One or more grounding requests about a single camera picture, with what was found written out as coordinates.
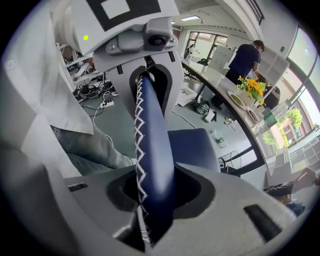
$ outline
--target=blue cushioned handle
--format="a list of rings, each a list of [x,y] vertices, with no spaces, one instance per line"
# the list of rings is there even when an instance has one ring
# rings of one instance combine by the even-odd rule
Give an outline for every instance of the blue cushioned handle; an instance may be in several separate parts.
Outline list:
[[[166,122],[148,74],[137,85],[134,131],[139,200],[154,244],[172,224],[175,181]]]

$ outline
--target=navy blue shirt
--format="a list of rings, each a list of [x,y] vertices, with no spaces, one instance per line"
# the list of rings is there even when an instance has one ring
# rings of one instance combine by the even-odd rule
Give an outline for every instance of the navy blue shirt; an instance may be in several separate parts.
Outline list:
[[[253,68],[254,62],[260,63],[260,52],[252,44],[242,44],[229,68],[237,72],[242,78],[246,78]]]

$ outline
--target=person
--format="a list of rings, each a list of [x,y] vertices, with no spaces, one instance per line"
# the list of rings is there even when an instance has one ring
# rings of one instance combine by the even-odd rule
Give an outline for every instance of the person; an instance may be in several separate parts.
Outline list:
[[[264,42],[261,40],[255,40],[253,44],[242,44],[240,45],[233,61],[229,65],[229,71],[225,77],[228,78],[235,85],[238,85],[240,81],[238,78],[246,78],[252,69],[256,72],[260,65],[260,52],[265,50]],[[218,95],[215,95],[211,99],[212,104],[222,110],[221,105],[223,101]]]
[[[308,188],[312,185],[320,186],[320,176],[309,167],[303,169],[297,178],[292,181],[272,186],[264,191],[278,199],[280,202],[290,208],[297,216],[303,213],[305,206],[303,203],[292,199],[292,194]]]
[[[93,125],[68,88],[69,81],[58,59],[52,19],[59,13],[51,16],[52,4],[40,2],[12,37],[1,60],[1,85],[14,88],[34,112],[45,116],[51,132],[81,174],[89,174],[89,167],[98,172],[101,168],[109,171],[131,166],[132,159],[118,152]],[[76,172],[71,170],[64,177],[73,175]]]
[[[194,44],[191,44],[189,48],[187,48],[185,50],[185,53],[184,53],[184,56],[183,58],[186,60],[186,61],[190,61],[194,52],[195,52],[195,45]]]

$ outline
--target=food on plate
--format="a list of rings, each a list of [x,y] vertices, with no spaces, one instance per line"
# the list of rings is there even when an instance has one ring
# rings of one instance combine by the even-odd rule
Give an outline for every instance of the food on plate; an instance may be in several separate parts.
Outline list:
[[[241,100],[234,94],[231,94],[231,98],[235,100],[240,106],[242,106]]]
[[[258,122],[258,118],[257,118],[256,114],[252,110],[248,110],[248,111],[249,111],[249,114],[252,116],[253,120],[255,122]]]

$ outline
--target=yellow flowers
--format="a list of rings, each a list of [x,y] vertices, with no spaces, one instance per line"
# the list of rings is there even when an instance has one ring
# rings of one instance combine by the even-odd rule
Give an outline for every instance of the yellow flowers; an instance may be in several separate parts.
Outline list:
[[[239,76],[238,80],[241,81],[241,85],[237,85],[237,89],[246,90],[248,95],[254,98],[257,102],[259,102],[260,105],[264,103],[264,94],[261,90],[261,87],[255,80],[249,78],[243,79],[241,76]]]

